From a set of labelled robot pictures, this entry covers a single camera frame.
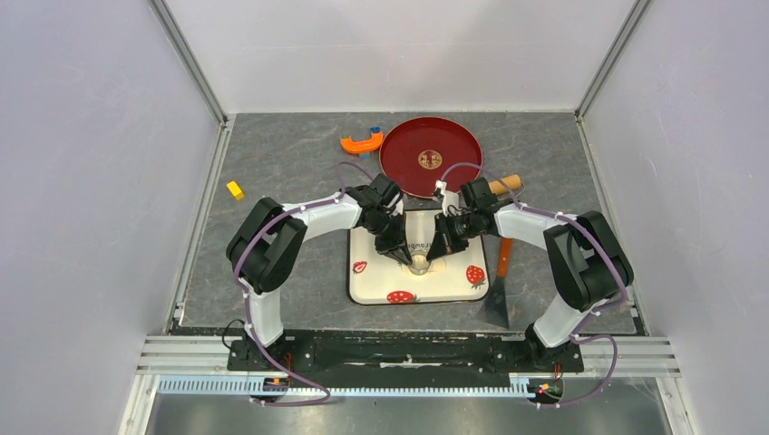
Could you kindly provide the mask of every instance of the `orange and blue toy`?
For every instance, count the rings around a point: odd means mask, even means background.
[[[379,149],[382,146],[382,142],[385,140],[385,135],[382,133],[382,129],[379,127],[371,128],[371,138],[366,140],[360,140],[358,142],[352,140],[349,136],[343,136],[340,140],[342,142],[342,148],[350,154],[356,154],[361,159],[365,159],[371,156],[373,151]]]

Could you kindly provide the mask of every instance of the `strawberry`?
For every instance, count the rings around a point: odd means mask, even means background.
[[[390,304],[408,304],[415,302],[416,296],[403,290],[398,290],[387,295],[387,302]]]
[[[483,269],[478,266],[467,266],[467,280],[472,284],[472,288],[478,288],[481,285],[486,284],[486,274],[483,273]]]
[[[366,266],[368,266],[368,262],[367,261],[357,261],[357,262],[355,262],[355,264],[353,265],[353,273],[356,274],[356,275],[360,274],[361,272],[363,272],[365,270]]]

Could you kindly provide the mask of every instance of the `red plate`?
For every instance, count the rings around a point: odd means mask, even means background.
[[[435,181],[461,161],[482,165],[481,146],[463,126],[443,118],[406,121],[384,137],[379,149],[382,172],[402,191],[419,198],[432,198]],[[452,170],[446,178],[448,189],[458,191],[479,172],[466,167]]]

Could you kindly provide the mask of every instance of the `purple cable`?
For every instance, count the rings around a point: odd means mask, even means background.
[[[462,166],[470,167],[470,168],[476,168],[478,170],[481,170],[481,171],[489,174],[492,178],[494,178],[497,181],[499,181],[500,184],[502,184],[507,189],[508,193],[510,193],[510,197],[512,198],[512,202],[520,210],[529,211],[531,213],[535,213],[535,214],[538,214],[540,216],[544,216],[546,218],[555,218],[555,219],[558,219],[560,221],[566,222],[569,225],[571,225],[572,227],[576,228],[577,231],[579,231],[580,234],[582,236],[584,236],[590,242],[590,244],[593,246],[593,249],[600,256],[601,260],[603,260],[604,264],[608,268],[608,271],[611,273],[611,277],[614,278],[614,281],[615,281],[615,283],[617,283],[617,287],[619,288],[619,299],[617,299],[616,301],[612,301],[612,302],[609,302],[607,304],[604,304],[604,305],[598,307],[596,309],[596,311],[590,311],[590,314],[592,314],[592,315],[599,315],[599,313],[602,312],[603,310],[606,310],[606,309],[611,308],[613,306],[624,304],[628,300],[628,290],[625,287],[625,283],[622,282],[622,277],[619,276],[619,272],[618,272],[617,268],[614,267],[614,264],[611,263],[611,259],[608,257],[606,251],[603,249],[603,246],[600,245],[598,240],[596,240],[596,238],[594,238],[593,235],[590,234],[590,232],[586,228],[584,228],[582,225],[577,223],[577,221],[575,221],[574,219],[572,219],[572,218],[570,218],[568,216],[564,216],[564,215],[558,214],[558,213],[553,213],[553,212],[547,211],[547,210],[542,210],[542,209],[539,209],[539,208],[524,206],[518,200],[518,196],[515,194],[515,192],[512,191],[512,188],[510,186],[508,186],[507,183],[505,183],[504,180],[500,176],[498,176],[497,174],[491,172],[490,170],[488,170],[488,169],[486,169],[486,168],[484,168],[482,166],[476,165],[474,163],[468,163],[468,162],[454,163],[451,167],[449,167],[443,173],[443,175],[441,176],[441,181],[445,180],[446,176],[449,174],[449,172],[454,170],[454,168],[459,168],[459,167],[462,167]],[[576,334],[583,327],[585,327],[585,324],[588,322],[589,319],[590,319],[589,315],[585,316],[585,318],[583,318],[582,321],[579,322],[577,324],[577,326],[574,327],[574,329],[571,331],[570,339],[569,340],[572,343],[577,344],[577,345],[594,342],[594,341],[600,340],[600,339],[607,339],[607,340],[609,340],[611,342],[612,347],[614,348],[614,354],[613,354],[613,356],[611,358],[611,365],[608,368],[608,372],[606,373],[606,377],[603,379],[603,381],[598,386],[598,388],[596,388],[595,390],[591,391],[590,393],[588,393],[588,394],[586,394],[586,395],[584,395],[582,397],[579,397],[577,399],[572,399],[570,401],[564,401],[563,403],[557,403],[557,404],[538,404],[538,406],[544,406],[545,408],[556,409],[556,408],[563,408],[563,407],[570,406],[570,405],[576,405],[577,403],[580,403],[582,401],[590,399],[593,396],[603,392],[604,388],[606,388],[606,386],[608,385],[608,382],[611,380],[611,375],[614,374],[614,369],[617,366],[617,358],[618,358],[618,355],[619,355],[619,349],[617,347],[617,341],[614,340],[614,337],[612,337],[611,335],[605,334],[605,333],[604,334],[599,334],[599,335],[593,335],[591,337],[579,340],[576,337]]]
[[[360,170],[364,173],[369,179],[372,179],[371,174],[366,172],[365,169],[361,168],[359,165],[350,162],[350,161],[340,161],[339,164],[336,165],[336,179],[339,180],[339,186],[341,187],[341,190],[339,192],[339,195],[336,198],[332,199],[325,199],[322,201],[313,202],[310,204],[305,204],[305,210],[311,209],[311,208],[318,208],[327,206],[330,204],[334,204],[337,200],[341,199],[345,195],[345,181],[342,179],[342,166],[352,166],[355,169]],[[249,290],[248,287],[246,287],[243,283],[240,282],[238,279],[240,277],[240,270],[243,268],[243,264],[246,262],[246,257],[248,257],[248,254],[251,253],[251,251],[254,249],[254,247],[257,245],[258,241],[264,237],[264,235],[273,227],[276,225],[277,222],[280,222],[283,218],[287,218],[299,211],[302,211],[301,207],[292,208],[288,211],[284,211],[283,213],[277,215],[272,220],[270,220],[263,228],[261,228],[257,234],[254,236],[254,238],[251,239],[250,242],[248,242],[248,245],[246,246],[246,249],[243,251],[243,254],[240,255],[240,258],[238,259],[238,262],[235,264],[235,268],[232,270],[232,274],[235,276],[235,284],[240,287],[240,290],[243,291],[243,302],[246,306],[246,325],[250,325],[250,327],[247,329],[248,334],[251,336],[251,338],[256,342],[257,348],[259,348],[259,351],[262,353],[262,355],[271,363],[275,368],[279,369],[280,371],[284,372],[288,376],[293,377],[294,379],[305,383],[306,385],[309,385],[311,387],[317,388],[320,391],[322,391],[325,396],[318,398],[318,399],[312,399],[309,401],[288,401],[288,402],[262,402],[265,406],[310,406],[310,405],[317,405],[318,403],[323,403],[324,401],[327,401],[331,398],[331,392],[328,390],[328,388],[324,387],[323,385],[310,381],[308,378],[305,378],[304,376],[298,375],[295,372],[290,371],[287,367],[283,366],[280,362],[276,361],[275,358],[272,357],[272,355],[267,352],[267,349],[265,348],[264,344],[262,344],[261,340],[259,340],[259,336],[257,334],[257,330],[254,327],[253,322],[253,315],[251,313],[251,304],[249,303]]]

